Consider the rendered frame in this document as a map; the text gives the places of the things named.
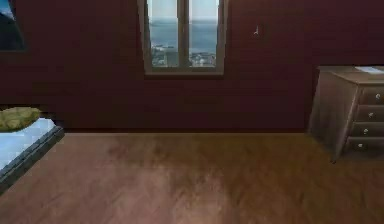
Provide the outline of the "grey framed window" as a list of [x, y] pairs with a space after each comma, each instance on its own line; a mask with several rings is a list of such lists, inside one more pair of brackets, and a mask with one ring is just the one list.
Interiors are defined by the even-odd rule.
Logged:
[[221, 77], [230, 0], [137, 0], [147, 77]]

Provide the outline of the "brown chest of drawers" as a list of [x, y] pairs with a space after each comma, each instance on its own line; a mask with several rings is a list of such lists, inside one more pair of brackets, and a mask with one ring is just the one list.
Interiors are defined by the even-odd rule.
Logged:
[[330, 161], [384, 160], [384, 65], [320, 66], [308, 133]]

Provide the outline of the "bed with pale blue sheet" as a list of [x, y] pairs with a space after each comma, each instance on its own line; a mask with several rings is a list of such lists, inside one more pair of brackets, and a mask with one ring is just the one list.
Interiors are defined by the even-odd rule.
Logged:
[[16, 132], [0, 134], [0, 196], [65, 136], [53, 120], [39, 118]]

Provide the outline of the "green pillow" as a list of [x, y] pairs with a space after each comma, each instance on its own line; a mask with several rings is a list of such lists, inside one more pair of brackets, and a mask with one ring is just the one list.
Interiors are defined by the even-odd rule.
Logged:
[[32, 107], [13, 107], [0, 111], [0, 133], [20, 131], [40, 118], [41, 111]]

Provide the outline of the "dark framed wall picture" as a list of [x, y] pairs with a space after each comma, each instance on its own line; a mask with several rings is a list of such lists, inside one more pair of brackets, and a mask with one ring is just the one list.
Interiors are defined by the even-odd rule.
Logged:
[[12, 0], [0, 0], [0, 51], [24, 51], [25, 48]]

